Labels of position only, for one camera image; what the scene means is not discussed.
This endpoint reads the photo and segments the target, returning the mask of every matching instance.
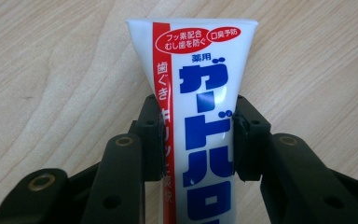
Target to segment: toothpaste tube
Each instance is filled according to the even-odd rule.
[[[257,22],[139,19],[128,25],[164,120],[162,222],[235,223],[232,115]]]

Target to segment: red label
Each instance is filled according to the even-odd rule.
[[[168,23],[153,23],[153,43],[169,33]],[[153,76],[161,117],[164,119],[166,175],[163,178],[163,222],[176,223],[175,163],[173,148],[173,98],[171,54],[153,47]]]
[[[212,42],[223,42],[233,39],[241,34],[237,27],[219,27],[208,33],[208,39]]]
[[[161,35],[156,48],[166,53],[185,54],[205,49],[211,44],[207,34],[209,30],[203,28],[185,28],[169,31]]]

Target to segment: wooden table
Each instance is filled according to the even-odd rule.
[[[0,202],[25,175],[101,159],[152,92],[127,18],[259,21],[240,94],[273,133],[303,138],[358,178],[358,1],[0,1]],[[146,184],[156,223],[158,183]],[[259,182],[237,182],[239,223],[269,223]]]

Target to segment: black plastic part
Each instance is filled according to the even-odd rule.
[[[271,223],[358,223],[357,200],[302,139],[270,143],[261,189]]]
[[[145,183],[140,138],[131,133],[109,140],[81,223],[145,223]]]
[[[43,169],[24,177],[0,206],[0,224],[54,223],[60,218],[55,210],[62,200],[66,172]]]
[[[234,115],[234,170],[242,181],[259,180],[260,152],[269,143],[271,125],[246,100],[238,96]]]
[[[163,123],[159,119],[159,114],[156,97],[149,95],[135,123],[135,129],[132,126],[130,128],[130,132],[136,133],[142,141],[145,181],[159,181],[165,174]]]

